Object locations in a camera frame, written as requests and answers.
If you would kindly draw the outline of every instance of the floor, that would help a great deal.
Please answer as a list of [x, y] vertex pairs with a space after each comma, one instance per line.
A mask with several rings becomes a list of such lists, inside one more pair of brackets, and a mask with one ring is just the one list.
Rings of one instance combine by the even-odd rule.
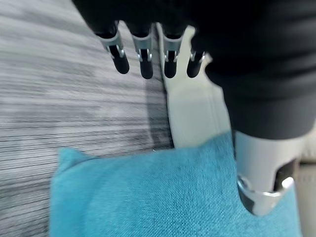
[[113, 63], [70, 1], [0, 0], [0, 236], [44, 237], [59, 147], [111, 157], [172, 148], [158, 46], [154, 78]]

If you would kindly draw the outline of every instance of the silver metal joint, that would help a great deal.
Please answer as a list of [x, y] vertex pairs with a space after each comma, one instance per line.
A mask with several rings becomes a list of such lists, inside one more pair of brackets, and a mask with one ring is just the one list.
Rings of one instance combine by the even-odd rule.
[[140, 62], [143, 61], [143, 58], [147, 58], [147, 61], [150, 62], [152, 60], [152, 40], [153, 36], [150, 32], [146, 37], [137, 37], [133, 36], [133, 41], [135, 45], [135, 50], [138, 54], [138, 59]]
[[125, 51], [123, 49], [123, 43], [122, 43], [119, 31], [117, 31], [115, 36], [110, 39], [104, 39], [99, 36], [98, 38], [101, 41], [104, 49], [110, 53], [112, 59], [114, 59], [115, 56], [111, 53], [110, 46], [116, 46], [116, 50], [120, 58], [125, 56]]
[[174, 52], [173, 62], [177, 62], [178, 55], [180, 52], [182, 37], [183, 36], [181, 36], [178, 39], [170, 39], [170, 38], [167, 38], [165, 35], [163, 36], [163, 51], [164, 51], [165, 62], [169, 61], [169, 55], [171, 51]]
[[[196, 52], [196, 51], [192, 51], [192, 50], [191, 50], [190, 60], [191, 60], [192, 62], [194, 62], [194, 61], [195, 61], [196, 54], [197, 54], [197, 52]], [[205, 58], [205, 52], [203, 52], [203, 54], [202, 54], [201, 58], [199, 58], [199, 59], [198, 59], [198, 62], [199, 62], [199, 63], [201, 63], [201, 62], [203, 61], [203, 59], [204, 59], [204, 58]]]
[[240, 178], [237, 181], [242, 204], [251, 214], [256, 216], [267, 215], [293, 185], [294, 179], [288, 177], [282, 181], [282, 189], [269, 193], [249, 190]]
[[293, 186], [294, 166], [305, 137], [286, 140], [235, 133], [237, 186], [244, 207], [252, 214], [268, 214]]

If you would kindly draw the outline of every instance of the black rubber tip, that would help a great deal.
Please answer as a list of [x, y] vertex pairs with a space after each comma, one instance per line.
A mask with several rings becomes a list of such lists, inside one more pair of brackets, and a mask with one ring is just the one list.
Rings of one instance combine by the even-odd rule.
[[145, 79], [150, 79], [153, 77], [154, 72], [153, 72], [153, 64], [152, 62], [148, 62], [147, 60], [143, 60], [140, 63], [140, 72]]
[[119, 73], [126, 74], [129, 71], [129, 64], [126, 55], [121, 57], [115, 57], [113, 59], [114, 65]]
[[251, 200], [250, 198], [248, 198], [243, 192], [242, 190], [240, 190], [240, 187], [238, 187], [238, 194], [239, 194], [239, 198], [243, 204], [243, 206], [247, 209], [247, 211], [249, 211], [251, 214], [253, 214], [253, 207], [255, 206], [255, 203], [253, 200]]
[[191, 59], [189, 59], [187, 74], [190, 78], [195, 78], [198, 75], [199, 70], [201, 68], [201, 64], [202, 63], [198, 60], [192, 61]]
[[173, 78], [177, 72], [177, 63], [169, 61], [164, 63], [164, 74], [168, 78]]

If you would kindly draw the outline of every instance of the pillow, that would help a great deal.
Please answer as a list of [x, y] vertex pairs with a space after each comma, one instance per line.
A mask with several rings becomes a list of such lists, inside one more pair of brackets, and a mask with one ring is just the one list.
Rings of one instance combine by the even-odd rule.
[[299, 237], [294, 188], [267, 216], [242, 206], [229, 134], [117, 158], [61, 149], [51, 237]]

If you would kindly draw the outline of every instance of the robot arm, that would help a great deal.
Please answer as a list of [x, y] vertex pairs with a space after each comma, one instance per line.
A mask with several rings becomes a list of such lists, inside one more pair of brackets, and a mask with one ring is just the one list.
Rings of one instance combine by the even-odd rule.
[[304, 136], [316, 117], [316, 3], [313, 1], [73, 0], [120, 73], [129, 70], [117, 29], [129, 27], [144, 78], [153, 75], [151, 23], [164, 34], [164, 73], [176, 73], [182, 34], [196, 28], [187, 73], [221, 86], [230, 116], [237, 186], [246, 209], [265, 215], [293, 185]]

